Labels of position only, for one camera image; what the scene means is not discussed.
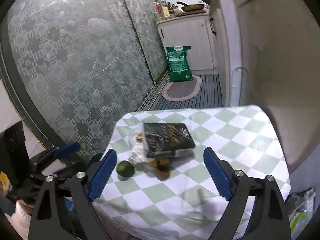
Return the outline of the person's left hand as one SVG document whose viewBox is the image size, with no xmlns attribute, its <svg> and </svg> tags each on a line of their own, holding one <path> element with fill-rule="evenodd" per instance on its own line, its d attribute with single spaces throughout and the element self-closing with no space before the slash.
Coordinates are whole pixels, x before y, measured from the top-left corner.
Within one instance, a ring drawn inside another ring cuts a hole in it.
<svg viewBox="0 0 320 240">
<path fill-rule="evenodd" d="M 20 206 L 20 208 L 24 211 L 24 212 L 26 212 L 26 213 L 28 213 L 28 214 L 32 214 L 33 213 L 33 210 L 34 210 L 34 207 L 35 207 L 35 205 L 34 204 L 26 204 L 23 200 L 18 200 L 17 202 L 16 202 L 16 204 L 17 205 L 19 205 Z"/>
</svg>

